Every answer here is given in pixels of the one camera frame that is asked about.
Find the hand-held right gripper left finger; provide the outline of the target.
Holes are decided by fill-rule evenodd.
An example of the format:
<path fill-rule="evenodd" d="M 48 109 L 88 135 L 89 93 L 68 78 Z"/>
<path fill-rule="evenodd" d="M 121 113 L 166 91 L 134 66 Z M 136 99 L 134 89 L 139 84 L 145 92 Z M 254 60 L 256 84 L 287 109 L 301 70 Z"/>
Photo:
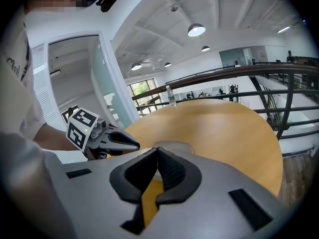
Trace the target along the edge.
<path fill-rule="evenodd" d="M 143 185 L 153 179 L 157 151 L 152 148 L 104 160 L 63 164 L 68 209 L 80 239 L 137 239 L 145 219 Z"/>

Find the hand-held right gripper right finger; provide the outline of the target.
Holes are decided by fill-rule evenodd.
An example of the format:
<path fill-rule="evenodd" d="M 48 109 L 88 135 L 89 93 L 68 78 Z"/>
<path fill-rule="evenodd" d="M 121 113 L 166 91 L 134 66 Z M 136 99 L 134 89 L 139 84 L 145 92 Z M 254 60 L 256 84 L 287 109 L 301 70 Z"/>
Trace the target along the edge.
<path fill-rule="evenodd" d="M 244 173 L 226 163 L 157 148 L 164 182 L 182 178 L 157 197 L 158 211 L 142 239 L 271 239 L 296 213 Z"/>

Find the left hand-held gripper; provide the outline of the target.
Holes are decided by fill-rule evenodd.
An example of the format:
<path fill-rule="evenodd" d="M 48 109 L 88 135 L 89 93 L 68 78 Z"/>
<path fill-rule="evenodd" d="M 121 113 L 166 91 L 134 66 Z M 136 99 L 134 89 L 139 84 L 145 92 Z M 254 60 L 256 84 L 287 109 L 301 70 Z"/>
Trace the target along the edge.
<path fill-rule="evenodd" d="M 108 135 L 108 142 L 101 141 L 103 133 Z M 79 108 L 68 117 L 66 138 L 89 160 L 119 156 L 138 151 L 140 144 L 126 131 L 107 125 L 98 114 Z M 104 150 L 102 154 L 96 149 Z"/>

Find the person's left forearm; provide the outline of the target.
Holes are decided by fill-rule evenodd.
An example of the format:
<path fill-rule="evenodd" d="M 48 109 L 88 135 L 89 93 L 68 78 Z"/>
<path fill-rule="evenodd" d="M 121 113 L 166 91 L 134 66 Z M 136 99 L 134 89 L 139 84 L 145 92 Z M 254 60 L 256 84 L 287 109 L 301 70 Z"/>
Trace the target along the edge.
<path fill-rule="evenodd" d="M 42 149 L 56 151 L 78 150 L 65 136 L 65 132 L 57 130 L 48 124 L 44 124 L 35 135 L 36 142 Z"/>

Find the frosted glass door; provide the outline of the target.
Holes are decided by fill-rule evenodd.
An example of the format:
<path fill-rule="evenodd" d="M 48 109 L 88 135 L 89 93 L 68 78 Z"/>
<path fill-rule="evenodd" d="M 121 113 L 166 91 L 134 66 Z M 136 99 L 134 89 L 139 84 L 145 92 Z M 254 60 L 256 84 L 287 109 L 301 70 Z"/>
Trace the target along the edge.
<path fill-rule="evenodd" d="M 91 37 L 90 62 L 96 94 L 109 121 L 122 129 L 128 128 L 140 117 L 115 61 L 115 54 L 99 35 Z"/>

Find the black framed window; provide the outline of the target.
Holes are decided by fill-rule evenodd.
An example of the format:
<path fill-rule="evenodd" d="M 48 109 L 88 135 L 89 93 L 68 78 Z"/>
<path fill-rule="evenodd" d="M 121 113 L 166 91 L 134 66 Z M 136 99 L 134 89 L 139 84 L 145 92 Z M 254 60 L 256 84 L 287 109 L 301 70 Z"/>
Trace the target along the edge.
<path fill-rule="evenodd" d="M 131 97 L 135 97 L 142 93 L 153 90 L 157 87 L 153 78 L 127 85 L 127 89 Z M 137 108 L 141 118 L 146 115 L 163 108 L 162 99 L 159 94 L 146 96 L 133 100 L 134 106 Z"/>

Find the clear plastic water bottle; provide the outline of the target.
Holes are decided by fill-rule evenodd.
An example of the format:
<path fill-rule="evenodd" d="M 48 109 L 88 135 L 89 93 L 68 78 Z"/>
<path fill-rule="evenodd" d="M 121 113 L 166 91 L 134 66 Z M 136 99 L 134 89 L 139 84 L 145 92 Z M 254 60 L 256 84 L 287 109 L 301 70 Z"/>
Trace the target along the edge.
<path fill-rule="evenodd" d="M 168 98 L 170 106 L 173 108 L 177 107 L 174 92 L 169 85 L 166 85 L 166 92 L 167 92 L 167 98 Z"/>

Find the white louvered panel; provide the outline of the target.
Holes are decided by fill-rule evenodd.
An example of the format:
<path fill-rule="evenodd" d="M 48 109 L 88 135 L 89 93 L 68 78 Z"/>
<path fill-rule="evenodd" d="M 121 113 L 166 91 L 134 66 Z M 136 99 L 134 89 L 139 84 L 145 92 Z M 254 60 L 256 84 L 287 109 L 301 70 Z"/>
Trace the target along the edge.
<path fill-rule="evenodd" d="M 48 69 L 48 44 L 40 44 L 32 48 L 32 65 L 34 92 L 39 101 L 45 124 L 66 133 L 66 124 L 55 101 Z M 84 154 L 79 151 L 54 152 L 63 164 L 85 162 Z"/>

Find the person's beige printed shirt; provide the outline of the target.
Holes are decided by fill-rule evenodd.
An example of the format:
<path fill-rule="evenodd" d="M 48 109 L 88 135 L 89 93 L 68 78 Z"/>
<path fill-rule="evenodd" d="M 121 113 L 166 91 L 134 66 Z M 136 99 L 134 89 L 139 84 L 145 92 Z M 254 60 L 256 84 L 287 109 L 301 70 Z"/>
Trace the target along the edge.
<path fill-rule="evenodd" d="M 45 120 L 34 93 L 24 16 L 18 8 L 0 36 L 0 185 L 49 239 L 75 239 L 46 167 L 46 149 L 33 141 Z"/>

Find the round wooden table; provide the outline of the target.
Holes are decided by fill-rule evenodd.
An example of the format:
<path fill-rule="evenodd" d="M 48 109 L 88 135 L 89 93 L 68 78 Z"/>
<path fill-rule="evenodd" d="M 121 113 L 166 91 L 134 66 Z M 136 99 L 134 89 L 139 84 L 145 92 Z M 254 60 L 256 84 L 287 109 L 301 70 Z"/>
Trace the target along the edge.
<path fill-rule="evenodd" d="M 209 99 L 237 101 L 258 113 L 272 128 L 284 156 L 319 147 L 319 68 L 295 63 L 260 62 L 217 68 L 167 82 L 188 94 L 221 85 Z"/>

